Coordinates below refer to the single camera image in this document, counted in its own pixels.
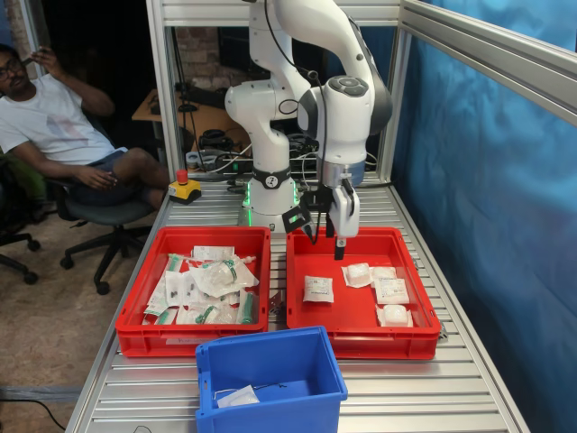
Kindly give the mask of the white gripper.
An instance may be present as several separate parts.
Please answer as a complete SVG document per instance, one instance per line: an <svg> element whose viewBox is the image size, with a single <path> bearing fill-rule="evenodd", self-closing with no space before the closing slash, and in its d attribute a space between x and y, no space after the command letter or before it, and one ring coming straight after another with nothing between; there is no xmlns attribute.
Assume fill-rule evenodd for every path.
<svg viewBox="0 0 577 433"><path fill-rule="evenodd" d="M346 239L340 237L355 237L360 227L360 200L354 189L348 192L344 186L332 189L333 203L331 217L326 215L325 236L334 237L334 259L344 258Z"/></svg>

